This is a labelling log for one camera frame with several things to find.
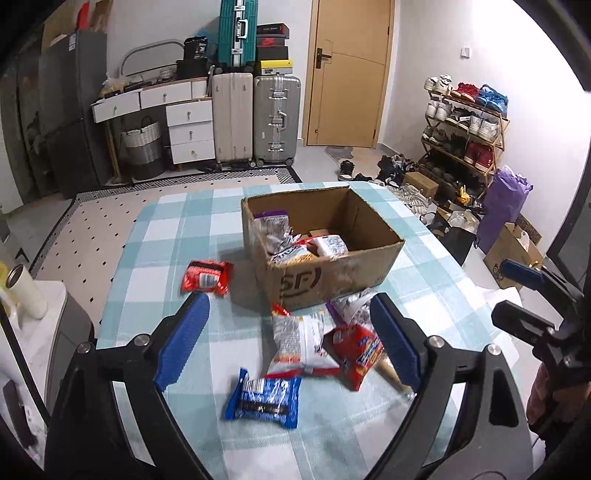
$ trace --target white wall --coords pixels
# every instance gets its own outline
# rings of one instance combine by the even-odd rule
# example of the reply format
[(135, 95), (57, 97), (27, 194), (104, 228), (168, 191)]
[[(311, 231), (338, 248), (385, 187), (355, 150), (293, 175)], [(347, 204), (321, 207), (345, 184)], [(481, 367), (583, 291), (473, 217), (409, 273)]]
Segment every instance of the white wall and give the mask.
[[(400, 31), (383, 143), (412, 158), (426, 123), (427, 77), (491, 85), (509, 97), (501, 164), (534, 185), (523, 215), (546, 251), (579, 185), (591, 134), (591, 96), (538, 25), (512, 0), (398, 0)], [(472, 48), (472, 58), (460, 49)]]
[[(259, 0), (258, 23), (283, 22), (294, 75), (301, 80), (300, 137), (306, 85), (311, 0)], [(107, 68), (114, 75), (132, 48), (168, 38), (184, 40), (219, 15), (220, 0), (116, 0), (109, 19)]]

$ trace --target door handle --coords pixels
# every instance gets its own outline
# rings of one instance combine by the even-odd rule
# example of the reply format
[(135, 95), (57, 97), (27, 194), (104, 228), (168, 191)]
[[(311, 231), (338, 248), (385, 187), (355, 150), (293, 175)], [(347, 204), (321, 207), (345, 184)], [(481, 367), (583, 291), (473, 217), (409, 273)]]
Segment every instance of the door handle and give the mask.
[(324, 55), (322, 53), (322, 48), (317, 48), (316, 49), (316, 68), (317, 69), (321, 69), (322, 68), (322, 59), (331, 59), (332, 55)]

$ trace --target beige suitcase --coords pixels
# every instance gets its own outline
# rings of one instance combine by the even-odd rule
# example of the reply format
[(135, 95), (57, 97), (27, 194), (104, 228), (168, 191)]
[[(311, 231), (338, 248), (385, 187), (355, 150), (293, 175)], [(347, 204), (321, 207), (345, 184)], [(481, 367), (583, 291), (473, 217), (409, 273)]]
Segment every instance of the beige suitcase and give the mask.
[(213, 76), (213, 140), (218, 163), (252, 158), (252, 75)]

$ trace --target silver suitcase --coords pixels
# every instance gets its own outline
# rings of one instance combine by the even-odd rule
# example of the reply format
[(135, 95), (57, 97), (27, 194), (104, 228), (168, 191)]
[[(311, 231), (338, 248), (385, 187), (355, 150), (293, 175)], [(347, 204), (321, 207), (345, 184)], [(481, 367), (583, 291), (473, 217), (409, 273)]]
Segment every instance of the silver suitcase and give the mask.
[(285, 75), (255, 78), (254, 159), (257, 167), (265, 162), (293, 164), (300, 94), (299, 78)]

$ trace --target red sneaker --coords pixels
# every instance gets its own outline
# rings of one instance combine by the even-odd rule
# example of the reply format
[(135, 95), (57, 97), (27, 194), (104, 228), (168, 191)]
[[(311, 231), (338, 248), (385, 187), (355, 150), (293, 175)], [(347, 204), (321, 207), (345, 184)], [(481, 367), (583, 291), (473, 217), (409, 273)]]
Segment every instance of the red sneaker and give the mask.
[(492, 162), (494, 159), (494, 155), (492, 153), (492, 148), (488, 145), (478, 144), (478, 160), (476, 160), (476, 165), (474, 165), (478, 170), (483, 173), (489, 171), (490, 167), (492, 167)]

